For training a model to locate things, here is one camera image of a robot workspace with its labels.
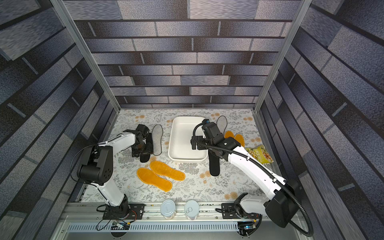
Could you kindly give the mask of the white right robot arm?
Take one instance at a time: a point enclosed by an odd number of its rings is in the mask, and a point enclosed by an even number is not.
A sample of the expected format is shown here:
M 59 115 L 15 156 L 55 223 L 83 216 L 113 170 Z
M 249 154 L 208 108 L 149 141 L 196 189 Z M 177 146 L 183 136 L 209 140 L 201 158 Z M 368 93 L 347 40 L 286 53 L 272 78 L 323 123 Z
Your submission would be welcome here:
M 299 210 L 299 206 L 282 189 L 285 186 L 294 194 L 298 189 L 297 184 L 286 182 L 283 177 L 261 165 L 234 138 L 225 138 L 216 123 L 204 119 L 195 126 L 191 145 L 193 150 L 208 151 L 211 176 L 217 177 L 220 174 L 220 160 L 223 159 L 245 173 L 265 194 L 263 200 L 257 200 L 249 194 L 241 195 L 235 202 L 238 205 L 238 216 L 261 214 L 284 228 Z

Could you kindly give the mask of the black foam insole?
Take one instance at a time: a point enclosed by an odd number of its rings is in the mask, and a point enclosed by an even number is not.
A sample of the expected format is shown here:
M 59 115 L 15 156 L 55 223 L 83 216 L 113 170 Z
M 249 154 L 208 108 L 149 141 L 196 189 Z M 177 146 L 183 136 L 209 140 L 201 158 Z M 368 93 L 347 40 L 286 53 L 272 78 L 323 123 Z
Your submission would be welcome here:
M 143 149 L 140 155 L 140 162 L 147 163 L 153 153 L 154 153 L 153 137 L 152 137 L 152 133 L 149 133 L 146 138 L 145 148 Z
M 220 158 L 217 157 L 212 151 L 209 151 L 208 154 L 210 174 L 213 177 L 217 177 L 220 175 Z

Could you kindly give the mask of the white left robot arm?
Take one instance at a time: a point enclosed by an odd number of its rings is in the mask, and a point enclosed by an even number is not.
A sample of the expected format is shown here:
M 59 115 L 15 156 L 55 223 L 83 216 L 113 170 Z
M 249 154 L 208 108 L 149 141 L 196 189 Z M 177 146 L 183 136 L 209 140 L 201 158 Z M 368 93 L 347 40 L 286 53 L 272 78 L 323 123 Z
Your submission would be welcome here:
M 130 214 L 128 198 L 112 178 L 114 156 L 127 149 L 142 163 L 150 159 L 154 146 L 147 126 L 138 125 L 135 130 L 125 130 L 110 140 L 86 147 L 80 156 L 78 178 L 96 187 L 104 197 L 104 220 L 124 219 Z

